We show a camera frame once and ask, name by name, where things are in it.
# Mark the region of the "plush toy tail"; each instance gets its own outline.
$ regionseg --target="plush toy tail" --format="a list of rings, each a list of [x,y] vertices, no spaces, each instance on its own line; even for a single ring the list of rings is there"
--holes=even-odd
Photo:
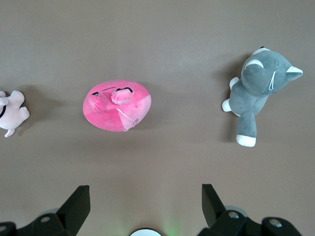
[[[9,129],[8,132],[4,135],[6,138],[10,137],[12,134],[14,134],[15,129]]]
[[[257,128],[254,113],[242,113],[238,122],[236,141],[242,146],[253,147],[256,144],[256,137]]]

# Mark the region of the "white circular object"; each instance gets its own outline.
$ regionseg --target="white circular object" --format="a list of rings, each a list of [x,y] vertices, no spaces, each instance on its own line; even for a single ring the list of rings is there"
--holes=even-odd
[[[158,232],[151,229],[140,229],[133,232],[130,236],[161,236]]]

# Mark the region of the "plush toy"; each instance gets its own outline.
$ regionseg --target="plush toy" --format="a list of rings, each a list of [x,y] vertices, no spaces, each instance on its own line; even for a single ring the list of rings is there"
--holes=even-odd
[[[265,47],[256,50],[246,60],[241,78],[235,77],[230,81],[230,98],[222,104],[225,112],[232,111],[240,117],[236,136],[240,145],[255,145],[255,115],[263,108],[269,95],[302,74],[302,70],[292,66],[282,55]]]
[[[121,132],[137,125],[150,106],[151,96],[144,86],[129,80],[111,80],[89,91],[83,113],[94,126]]]
[[[13,91],[9,97],[0,91],[0,127],[8,130],[6,138],[30,116],[28,109],[21,107],[23,102],[24,95],[19,91]]]

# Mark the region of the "plush toy head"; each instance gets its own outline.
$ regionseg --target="plush toy head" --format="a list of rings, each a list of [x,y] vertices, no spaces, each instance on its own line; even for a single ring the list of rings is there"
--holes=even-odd
[[[111,80],[89,91],[83,113],[94,126],[121,132],[138,124],[150,106],[151,96],[144,86],[129,80]]]
[[[21,107],[24,95],[19,91],[13,91],[9,97],[0,91],[0,127],[7,129],[5,137],[11,136],[15,129],[22,124],[30,113],[26,107]]]
[[[225,112],[232,111],[240,117],[236,136],[240,145],[255,145],[254,116],[263,108],[269,95],[302,74],[303,71],[292,66],[284,56],[265,47],[256,50],[246,60],[241,78],[235,77],[230,81],[230,98],[222,104]]]

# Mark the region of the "white inner ear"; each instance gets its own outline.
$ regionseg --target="white inner ear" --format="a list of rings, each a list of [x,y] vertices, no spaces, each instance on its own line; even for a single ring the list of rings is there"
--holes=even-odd
[[[296,68],[294,66],[291,66],[286,72],[287,73],[301,73],[301,74],[303,74],[302,70],[300,70],[299,68]]]
[[[260,53],[262,51],[270,51],[268,48],[259,48],[258,50],[256,50],[252,55],[255,55],[257,53]]]
[[[261,66],[262,68],[264,68],[263,64],[260,61],[258,61],[258,60],[250,60],[249,62],[247,62],[246,66],[245,66],[245,69],[246,69],[247,66],[252,65],[252,64],[257,64],[257,65]]]

